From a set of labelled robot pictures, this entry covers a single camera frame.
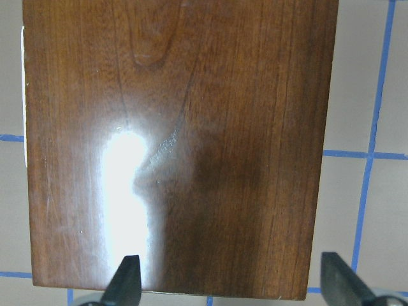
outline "dark wood grain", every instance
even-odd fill
[[[303,299],[336,0],[24,0],[33,281]]]

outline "blue painter's tape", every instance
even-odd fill
[[[72,289],[66,290],[66,300],[67,300],[68,306],[70,306],[72,302],[74,302],[74,291]]]
[[[18,279],[32,279],[31,273],[25,272],[0,272],[0,277],[15,277]]]
[[[323,156],[367,158],[367,153],[356,151],[323,150]]]
[[[24,136],[0,134],[0,142],[24,142]]]
[[[370,176],[371,176],[371,169],[372,169],[373,161],[374,160],[372,156],[369,156],[367,158],[367,162],[365,164],[365,169],[364,169],[363,185],[361,187],[361,194],[360,194],[360,206],[358,208],[358,215],[357,215],[356,234],[354,237],[353,258],[351,260],[351,268],[353,269],[353,271],[357,271],[358,259],[360,257],[360,245],[361,245],[361,236],[363,233],[365,205],[367,203],[368,185],[370,184]]]
[[[368,193],[368,186],[370,183],[371,169],[372,169],[372,164],[374,161],[375,137],[377,134],[377,124],[378,124],[378,119],[379,119],[379,114],[380,114],[380,109],[381,109],[381,103],[383,100],[382,91],[384,87],[384,80],[385,80],[386,70],[387,70],[388,53],[390,51],[391,32],[393,28],[394,12],[395,12],[395,0],[390,0],[388,3],[388,12],[387,12],[387,18],[386,18],[385,32],[384,32],[384,41],[382,44],[382,54],[381,54],[380,69],[379,69],[379,74],[378,74],[377,92],[375,95],[375,104],[374,104],[373,118],[372,118],[372,123],[371,123],[370,143],[368,144],[368,156],[367,156],[367,161],[366,161],[365,169],[364,169],[363,185],[361,187],[361,195],[360,195],[360,207],[358,209],[356,234],[354,237],[353,258],[351,261],[351,268],[354,271],[357,271],[358,260],[360,257],[360,245],[361,245],[361,236],[362,236],[363,225],[364,225],[365,207],[367,203],[367,193]]]
[[[307,288],[308,293],[321,293],[321,290],[319,287],[309,287]]]
[[[212,306],[212,296],[207,297],[207,306]]]
[[[376,153],[374,153],[374,158],[378,158],[378,159],[398,159],[400,161],[406,161],[406,160],[408,160],[408,155],[401,154],[401,153],[376,152]]]

